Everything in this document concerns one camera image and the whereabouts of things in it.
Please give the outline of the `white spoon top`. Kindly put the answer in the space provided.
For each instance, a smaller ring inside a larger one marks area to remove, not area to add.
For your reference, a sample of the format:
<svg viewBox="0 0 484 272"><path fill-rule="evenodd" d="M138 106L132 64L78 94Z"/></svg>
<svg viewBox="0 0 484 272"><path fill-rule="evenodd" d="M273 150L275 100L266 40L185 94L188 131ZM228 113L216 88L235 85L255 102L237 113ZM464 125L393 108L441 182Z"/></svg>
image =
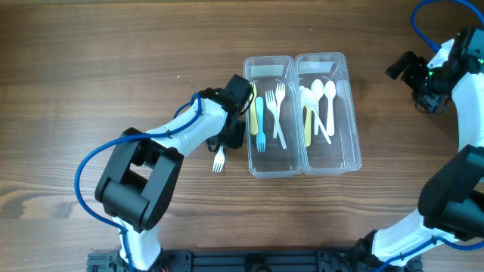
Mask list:
<svg viewBox="0 0 484 272"><path fill-rule="evenodd" d="M315 97L315 109L316 109L316 114L315 114L315 124L314 124L314 135L318 135L319 127L318 127L318 122L317 119L319 118L319 101L320 99L324 96L324 84L320 79L316 79L313 81L311 85L311 90L314 94Z"/></svg>

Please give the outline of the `white spoon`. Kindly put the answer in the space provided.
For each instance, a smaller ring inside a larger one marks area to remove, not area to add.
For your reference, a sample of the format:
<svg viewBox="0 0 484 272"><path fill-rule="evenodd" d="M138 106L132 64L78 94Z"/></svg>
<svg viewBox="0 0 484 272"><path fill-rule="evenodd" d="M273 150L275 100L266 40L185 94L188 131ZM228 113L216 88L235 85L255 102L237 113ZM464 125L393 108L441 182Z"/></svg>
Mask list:
<svg viewBox="0 0 484 272"><path fill-rule="evenodd" d="M315 114L315 124L314 124L314 135L318 135L319 127L318 127L318 122L317 119L319 118L319 101L320 99L324 96L324 84L320 79L316 79L313 81L311 85L311 90L314 94L315 97L315 109L316 109L316 114Z"/></svg>
<svg viewBox="0 0 484 272"><path fill-rule="evenodd" d="M319 117L319 113L316 109L317 107L317 104L316 104L316 99L315 99L315 96L313 94L313 92L306 88L306 87L303 87L302 90L301 90L301 95L302 95L302 102L305 106L307 106L314 114L315 114L315 117L316 117L316 123L318 124L322 134L324 135L326 141L329 143L329 144L332 144L332 141Z"/></svg>
<svg viewBox="0 0 484 272"><path fill-rule="evenodd" d="M336 97L336 86L333 81L328 81L324 86L324 95L327 98L327 133L333 136L335 133L334 122L334 98Z"/></svg>

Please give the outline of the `white fork pile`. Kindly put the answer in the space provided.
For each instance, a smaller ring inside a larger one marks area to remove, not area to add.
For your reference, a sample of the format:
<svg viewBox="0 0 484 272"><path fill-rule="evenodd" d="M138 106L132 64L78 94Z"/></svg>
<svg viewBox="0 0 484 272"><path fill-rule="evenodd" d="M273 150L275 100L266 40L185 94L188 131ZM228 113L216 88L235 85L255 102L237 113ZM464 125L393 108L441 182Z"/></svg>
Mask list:
<svg viewBox="0 0 484 272"><path fill-rule="evenodd" d="M285 98L285 94L286 94L285 84L279 81L276 86L275 92L273 94L273 99L277 103L277 110L276 110L277 116L280 116L281 114L281 104Z"/></svg>

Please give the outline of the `yellow-green spoon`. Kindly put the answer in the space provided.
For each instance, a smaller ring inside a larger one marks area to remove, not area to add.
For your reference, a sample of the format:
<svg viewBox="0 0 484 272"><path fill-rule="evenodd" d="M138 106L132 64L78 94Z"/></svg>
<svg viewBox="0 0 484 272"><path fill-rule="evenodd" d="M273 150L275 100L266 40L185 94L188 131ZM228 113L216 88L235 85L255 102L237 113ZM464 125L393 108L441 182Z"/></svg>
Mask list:
<svg viewBox="0 0 484 272"><path fill-rule="evenodd" d="M305 106L305 109L306 117L304 123L304 135L306 147L309 147L312 141L312 111L307 106Z"/></svg>

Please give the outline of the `white spoon lone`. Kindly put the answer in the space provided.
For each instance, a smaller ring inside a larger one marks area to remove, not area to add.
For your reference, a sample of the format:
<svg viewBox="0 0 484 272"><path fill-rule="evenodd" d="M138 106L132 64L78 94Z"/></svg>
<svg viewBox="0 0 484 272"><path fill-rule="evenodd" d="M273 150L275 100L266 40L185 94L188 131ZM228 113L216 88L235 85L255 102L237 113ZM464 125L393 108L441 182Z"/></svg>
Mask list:
<svg viewBox="0 0 484 272"><path fill-rule="evenodd" d="M303 85L301 85L299 87L299 99L300 99L300 102L301 102L301 109L302 109L302 112L304 112L304 109L305 109L305 98L304 98L304 91L305 91L305 87Z"/></svg>

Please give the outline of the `yellow fork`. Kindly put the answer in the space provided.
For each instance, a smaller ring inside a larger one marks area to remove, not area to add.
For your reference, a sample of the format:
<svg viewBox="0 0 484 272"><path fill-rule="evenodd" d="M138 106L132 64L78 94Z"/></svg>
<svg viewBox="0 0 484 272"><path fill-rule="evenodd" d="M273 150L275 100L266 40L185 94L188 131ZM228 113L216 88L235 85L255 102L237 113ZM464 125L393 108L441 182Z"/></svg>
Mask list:
<svg viewBox="0 0 484 272"><path fill-rule="evenodd" d="M250 133L251 135L257 135L258 133L258 122L256 117L256 97L257 97L257 89L256 83L251 82L253 87L253 101L250 105Z"/></svg>

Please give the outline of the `light blue fork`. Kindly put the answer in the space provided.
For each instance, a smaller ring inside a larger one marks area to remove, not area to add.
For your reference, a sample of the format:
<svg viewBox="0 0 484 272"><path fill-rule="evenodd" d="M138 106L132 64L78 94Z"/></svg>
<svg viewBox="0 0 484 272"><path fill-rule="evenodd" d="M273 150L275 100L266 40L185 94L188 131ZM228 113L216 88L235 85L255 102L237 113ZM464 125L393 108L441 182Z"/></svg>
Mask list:
<svg viewBox="0 0 484 272"><path fill-rule="evenodd" d="M266 136L263 131L264 124L264 100L262 97L256 98L256 117L258 122L258 133L256 135L257 150L260 153L265 151Z"/></svg>

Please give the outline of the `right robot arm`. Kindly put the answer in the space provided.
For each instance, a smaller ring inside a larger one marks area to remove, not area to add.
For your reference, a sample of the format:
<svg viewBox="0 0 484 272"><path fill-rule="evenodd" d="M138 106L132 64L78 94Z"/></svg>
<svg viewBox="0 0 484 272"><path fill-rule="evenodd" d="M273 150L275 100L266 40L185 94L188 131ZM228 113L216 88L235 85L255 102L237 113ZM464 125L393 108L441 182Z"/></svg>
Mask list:
<svg viewBox="0 0 484 272"><path fill-rule="evenodd" d="M458 153L420 192L417 208L387 229L360 239L353 271L403 271L412 258L440 245L460 251L483 247L483 28L465 27L431 61L405 52L386 69L412 90L425 113L452 101L458 113Z"/></svg>

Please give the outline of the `clear plastic container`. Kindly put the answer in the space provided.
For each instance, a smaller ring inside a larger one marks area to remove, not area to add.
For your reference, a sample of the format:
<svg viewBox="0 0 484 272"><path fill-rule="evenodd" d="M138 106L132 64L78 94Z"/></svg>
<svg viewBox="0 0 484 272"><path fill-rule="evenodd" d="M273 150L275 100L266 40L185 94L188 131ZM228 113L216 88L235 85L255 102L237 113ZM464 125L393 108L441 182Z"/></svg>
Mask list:
<svg viewBox="0 0 484 272"><path fill-rule="evenodd" d="M288 178L303 172L303 121L295 62L288 56L249 57L244 78L255 98L247 116L249 170L255 178Z"/></svg>
<svg viewBox="0 0 484 272"><path fill-rule="evenodd" d="M302 108L307 175L341 175L361 168L361 151L346 58L340 52L296 57L298 84L314 95Z"/></svg>

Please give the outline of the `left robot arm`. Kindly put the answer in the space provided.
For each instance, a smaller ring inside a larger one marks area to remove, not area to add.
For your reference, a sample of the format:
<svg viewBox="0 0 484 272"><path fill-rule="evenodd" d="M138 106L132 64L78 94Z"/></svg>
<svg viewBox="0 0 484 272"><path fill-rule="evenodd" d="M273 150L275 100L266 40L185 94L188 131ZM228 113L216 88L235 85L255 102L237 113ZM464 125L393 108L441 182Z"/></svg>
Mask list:
<svg viewBox="0 0 484 272"><path fill-rule="evenodd" d="M119 226L119 271L165 270L157 224L174 193L182 163L201 144L210 151L237 149L244 141L240 119L254 98L248 80L233 75L224 88L207 88L145 133L126 129L116 140L95 190L95 199Z"/></svg>

